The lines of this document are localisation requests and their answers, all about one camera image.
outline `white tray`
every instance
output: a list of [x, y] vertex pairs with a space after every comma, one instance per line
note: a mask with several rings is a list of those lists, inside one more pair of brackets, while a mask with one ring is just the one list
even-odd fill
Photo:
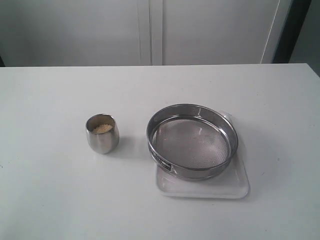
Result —
[[[230, 122], [231, 116], [220, 111]], [[203, 181], [185, 181], [156, 164], [156, 185], [165, 196], [184, 198], [241, 199], [250, 190], [244, 162], [236, 153], [229, 166], [218, 176]]]

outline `sieve rim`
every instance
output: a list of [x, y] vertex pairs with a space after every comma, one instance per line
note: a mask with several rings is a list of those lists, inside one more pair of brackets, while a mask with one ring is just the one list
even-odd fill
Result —
[[[217, 165], [214, 166], [210, 166], [210, 167], [188, 167], [188, 166], [184, 166], [184, 165], [180, 165], [180, 164], [176, 164], [176, 163], [172, 163], [170, 160], [168, 160], [167, 158], [163, 157], [159, 152], [156, 151], [155, 146], [152, 143], [152, 139], [154, 137], [154, 134], [156, 133], [156, 131], [159, 129], [159, 127], [168, 122], [168, 121], [174, 121], [175, 119], [177, 120], [184, 120], [184, 119], [189, 119], [189, 120], [195, 120], [198, 122], [203, 122], [204, 124], [207, 124], [213, 128], [216, 128], [217, 126], [215, 126], [214, 123], [210, 122], [209, 120], [204, 119], [203, 117], [200, 116], [195, 116], [195, 115], [181, 115], [181, 114], [176, 114], [176, 115], [168, 115], [166, 116], [162, 121], [160, 121], [157, 125], [153, 126], [153, 121], [154, 119], [162, 112], [165, 111], [167, 109], [170, 108], [175, 108], [175, 107], [194, 107], [194, 108], [200, 108], [200, 109], [205, 109], [207, 111], [210, 111], [216, 115], [218, 115], [225, 123], [228, 124], [228, 126], [231, 128], [232, 133], [234, 134], [235, 137], [235, 145], [233, 146], [233, 148], [230, 148], [230, 154], [228, 157], [225, 158], [225, 160]], [[220, 114], [219, 112], [212, 110], [208, 107], [205, 106], [201, 106], [201, 105], [197, 105], [197, 104], [191, 104], [191, 103], [179, 103], [179, 104], [174, 104], [174, 105], [170, 105], [167, 107], [164, 107], [162, 109], [160, 109], [159, 111], [157, 111], [149, 120], [148, 125], [147, 125], [147, 129], [146, 129], [146, 136], [147, 136], [147, 142], [148, 142], [148, 147], [149, 147], [149, 151], [152, 155], [153, 158], [154, 155], [156, 155], [157, 157], [159, 157], [160, 159], [162, 159], [163, 161], [166, 161], [168, 163], [170, 163], [173, 166], [177, 166], [179, 168], [182, 169], [186, 169], [186, 170], [192, 170], [192, 171], [206, 171], [206, 170], [212, 170], [215, 168], [219, 168], [222, 167], [226, 164], [229, 164], [229, 162], [231, 161], [232, 157], [234, 156], [234, 154], [236, 153], [237, 149], [238, 149], [238, 145], [239, 145], [239, 139], [238, 139], [238, 135], [237, 132], [235, 130], [235, 128], [233, 127], [233, 125], [229, 122], [228, 119], [226, 119], [222, 114]]]

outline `sieve mesh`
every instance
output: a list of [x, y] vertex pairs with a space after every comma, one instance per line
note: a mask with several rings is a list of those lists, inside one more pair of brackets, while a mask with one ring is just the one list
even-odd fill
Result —
[[162, 157], [186, 168], [212, 168], [229, 155], [225, 138], [212, 126], [194, 119], [162, 123], [152, 141]]

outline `stainless steel cup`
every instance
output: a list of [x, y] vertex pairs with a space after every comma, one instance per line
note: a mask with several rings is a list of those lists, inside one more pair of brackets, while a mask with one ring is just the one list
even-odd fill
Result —
[[[109, 124], [112, 128], [107, 132], [93, 133], [93, 130], [102, 124]], [[111, 115], [102, 113], [90, 117], [85, 124], [85, 129], [89, 146], [99, 154], [111, 152], [119, 143], [119, 130]]]

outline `sieve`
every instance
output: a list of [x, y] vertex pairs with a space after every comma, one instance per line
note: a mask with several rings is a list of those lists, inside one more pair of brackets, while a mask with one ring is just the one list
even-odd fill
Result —
[[215, 177], [238, 148], [231, 123], [218, 112], [194, 104], [176, 104], [149, 120], [148, 148], [158, 165], [184, 180]]

